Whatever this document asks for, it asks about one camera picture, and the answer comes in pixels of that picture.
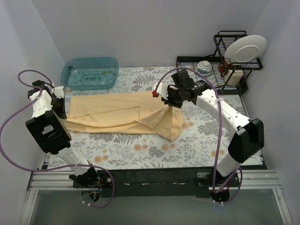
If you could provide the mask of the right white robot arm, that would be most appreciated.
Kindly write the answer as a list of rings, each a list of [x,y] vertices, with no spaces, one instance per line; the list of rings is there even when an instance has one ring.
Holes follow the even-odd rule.
[[[244,116],[217,98],[214,90],[204,81],[175,86],[155,84],[152,93],[160,95],[165,104],[177,108],[182,107],[185,101],[192,102],[222,123],[230,143],[228,153],[213,169],[212,180],[217,186],[225,185],[229,181],[229,174],[264,147],[263,122]]]

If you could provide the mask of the pale yellow t shirt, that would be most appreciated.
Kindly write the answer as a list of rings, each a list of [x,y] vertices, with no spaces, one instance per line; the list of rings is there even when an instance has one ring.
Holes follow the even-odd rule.
[[[79,133],[159,135],[174,141],[183,122],[181,109],[144,91],[73,96],[64,125]]]

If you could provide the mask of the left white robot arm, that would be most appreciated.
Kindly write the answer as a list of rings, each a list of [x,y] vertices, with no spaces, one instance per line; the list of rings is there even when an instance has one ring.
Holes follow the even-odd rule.
[[[41,150],[61,158],[73,170],[70,177],[85,187],[97,187],[100,176],[88,160],[71,146],[71,134],[63,124],[65,112],[64,87],[51,87],[37,80],[28,91],[28,99],[33,103],[33,114],[25,125]]]

